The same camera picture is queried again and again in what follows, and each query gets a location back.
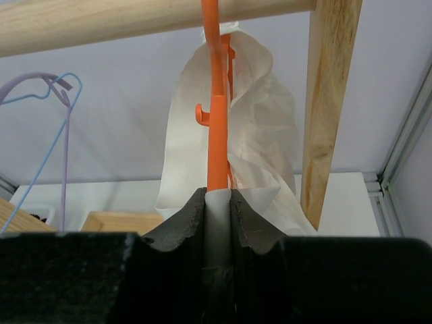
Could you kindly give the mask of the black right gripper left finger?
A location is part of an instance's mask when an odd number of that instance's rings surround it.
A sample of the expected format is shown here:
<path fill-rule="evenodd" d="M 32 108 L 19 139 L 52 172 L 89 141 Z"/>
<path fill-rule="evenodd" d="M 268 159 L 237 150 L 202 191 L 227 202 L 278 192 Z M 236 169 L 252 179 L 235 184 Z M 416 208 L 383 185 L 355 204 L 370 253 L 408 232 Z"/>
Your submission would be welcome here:
<path fill-rule="evenodd" d="M 2 323 L 199 323 L 204 188 L 146 235 L 1 236 Z"/>

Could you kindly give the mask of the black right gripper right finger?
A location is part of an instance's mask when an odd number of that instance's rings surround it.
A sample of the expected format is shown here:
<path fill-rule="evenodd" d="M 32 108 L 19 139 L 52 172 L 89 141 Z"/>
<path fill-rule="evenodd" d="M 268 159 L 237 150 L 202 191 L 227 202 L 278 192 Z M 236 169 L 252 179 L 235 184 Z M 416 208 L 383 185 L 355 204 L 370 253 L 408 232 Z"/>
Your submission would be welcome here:
<path fill-rule="evenodd" d="M 237 322 L 431 322 L 427 243 L 287 236 L 237 190 L 230 213 Z"/>

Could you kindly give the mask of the white ruffled skirt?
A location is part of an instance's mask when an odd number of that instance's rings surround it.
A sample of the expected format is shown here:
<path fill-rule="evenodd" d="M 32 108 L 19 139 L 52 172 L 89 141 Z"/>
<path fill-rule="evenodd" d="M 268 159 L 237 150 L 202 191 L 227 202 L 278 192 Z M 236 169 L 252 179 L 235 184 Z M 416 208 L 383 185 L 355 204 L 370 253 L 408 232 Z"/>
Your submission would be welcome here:
<path fill-rule="evenodd" d="M 234 50 L 234 95 L 228 109 L 228 159 L 235 187 L 249 205 L 289 236 L 316 229 L 296 199 L 292 161 L 298 150 L 295 102 L 272 72 L 273 56 L 237 22 L 224 23 Z M 208 130 L 195 108 L 209 106 L 209 49 L 201 45 L 185 65 L 171 99 L 165 159 L 156 210 L 171 217 L 207 184 Z"/>

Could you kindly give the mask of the orange plastic hanger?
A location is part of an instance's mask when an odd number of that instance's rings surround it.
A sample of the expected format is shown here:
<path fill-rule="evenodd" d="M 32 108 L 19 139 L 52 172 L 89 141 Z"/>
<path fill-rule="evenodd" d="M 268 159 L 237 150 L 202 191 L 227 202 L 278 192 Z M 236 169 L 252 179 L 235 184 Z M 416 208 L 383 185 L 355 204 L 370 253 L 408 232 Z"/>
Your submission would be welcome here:
<path fill-rule="evenodd" d="M 231 36 L 222 35 L 219 25 L 217 1 L 202 0 L 203 27 L 211 63 L 210 111 L 202 105 L 195 109 L 198 124 L 209 128 L 207 190 L 220 190 L 232 186 L 232 173 L 227 157 L 228 105 L 234 98 L 233 61 L 235 51 Z"/>

